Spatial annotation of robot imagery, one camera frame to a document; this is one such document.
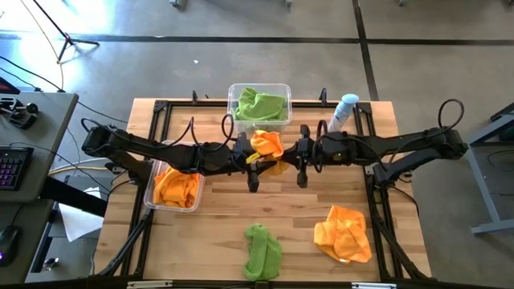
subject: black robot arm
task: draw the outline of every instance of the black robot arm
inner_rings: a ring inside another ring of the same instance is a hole
[[[432,128],[401,136],[382,138],[379,136],[356,136],[346,132],[326,132],[318,125],[316,140],[311,139],[307,125],[300,126],[301,138],[284,151],[281,161],[294,165],[298,170],[297,184],[304,188],[308,184],[306,168],[314,166],[318,173],[324,165],[373,165],[379,185],[396,181],[406,171],[416,169],[435,159],[459,159],[467,150],[459,133],[447,127]],[[215,142],[201,144],[161,144],[134,136],[124,130],[98,124],[88,130],[82,150],[93,157],[107,157],[124,169],[146,181],[150,165],[138,161],[129,153],[139,154],[167,162],[182,173],[200,173],[204,176],[216,174],[247,173],[251,192],[259,188],[258,176],[276,164],[276,161],[247,163],[255,151],[245,133],[235,138],[232,149]],[[388,154],[412,152],[387,166],[381,159]]]

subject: blue bottle cap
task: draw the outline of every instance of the blue bottle cap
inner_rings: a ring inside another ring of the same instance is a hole
[[[354,94],[346,94],[341,97],[341,100],[345,102],[345,104],[356,104],[359,102],[359,96]]]

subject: wooden tabletop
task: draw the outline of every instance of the wooden tabletop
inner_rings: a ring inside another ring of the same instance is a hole
[[[155,100],[134,100],[129,132],[148,136]],[[371,104],[377,134],[397,135],[393,105],[384,101]],[[225,108],[173,108],[169,139],[179,137],[190,116],[194,116],[194,130],[199,141],[223,141],[220,122],[225,113]],[[283,134],[284,147],[292,146],[299,139],[301,124],[309,125],[312,137],[315,137],[318,120],[329,121],[332,114],[332,108],[294,108],[293,120]],[[346,121],[345,130],[357,133],[353,118]],[[156,135],[160,136],[160,131],[157,130]],[[192,141],[190,134],[184,141]],[[378,281],[362,168],[355,165],[324,167],[322,174],[309,168],[306,189],[296,185],[296,174],[297,171],[290,168],[278,177],[262,176],[258,193],[248,193],[246,175],[208,177],[200,206],[194,213],[157,210],[145,279],[244,280],[243,265],[248,260],[248,252],[243,231],[254,223],[262,223],[283,247],[282,267],[276,280]],[[119,181],[124,179],[126,176],[120,177]],[[412,194],[410,185],[401,182],[397,185]],[[96,271],[108,264],[127,238],[135,194],[134,185],[123,185],[110,197],[96,248]],[[367,263],[340,264],[312,242],[314,225],[326,219],[332,205],[359,210],[366,216],[367,235],[373,252],[373,258]],[[390,206],[398,242],[419,270],[430,275],[414,203],[390,190]],[[138,241],[134,246],[131,272],[137,261],[139,244]],[[390,249],[385,241],[384,244],[388,268],[393,272]]]

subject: keyboard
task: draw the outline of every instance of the keyboard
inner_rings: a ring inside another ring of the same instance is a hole
[[[33,148],[0,146],[0,190],[18,190],[31,162]]]

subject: gray floor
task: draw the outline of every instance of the gray floor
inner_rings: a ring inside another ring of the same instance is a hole
[[[280,0],[190,0],[182,12],[166,0],[41,3],[74,33],[357,37],[350,0],[295,0],[291,11]],[[514,12],[500,0],[409,0],[403,8],[394,0],[360,4],[369,38],[514,39]],[[0,10],[6,12],[0,29],[37,29],[22,6],[2,2]],[[50,33],[50,26],[43,28]],[[61,42],[54,44],[59,49]],[[457,129],[467,137],[514,100],[514,47],[370,45],[369,50],[378,96],[393,101],[402,133],[436,126],[439,105],[455,97],[466,106]],[[39,36],[0,40],[0,55],[60,83],[52,52]],[[315,99],[323,87],[333,100],[350,92],[369,99],[358,44],[101,43],[97,49],[70,48],[64,59],[65,89],[78,93],[86,105],[121,119],[128,118],[134,97],[184,97],[196,90],[223,98],[228,87],[239,82],[287,83],[294,99]],[[2,67],[14,71],[4,63]],[[51,89],[27,74],[17,74]],[[0,76],[16,83],[8,75]],[[448,109],[445,122],[453,120],[453,112]],[[111,122],[78,107],[70,129],[79,143],[85,137],[79,124],[84,116]],[[69,135],[59,152],[77,160]],[[489,217],[465,160],[435,161],[416,170],[414,194],[434,277],[512,287],[514,230],[471,235],[470,226],[489,222]],[[77,256],[77,263],[85,268],[84,258]]]

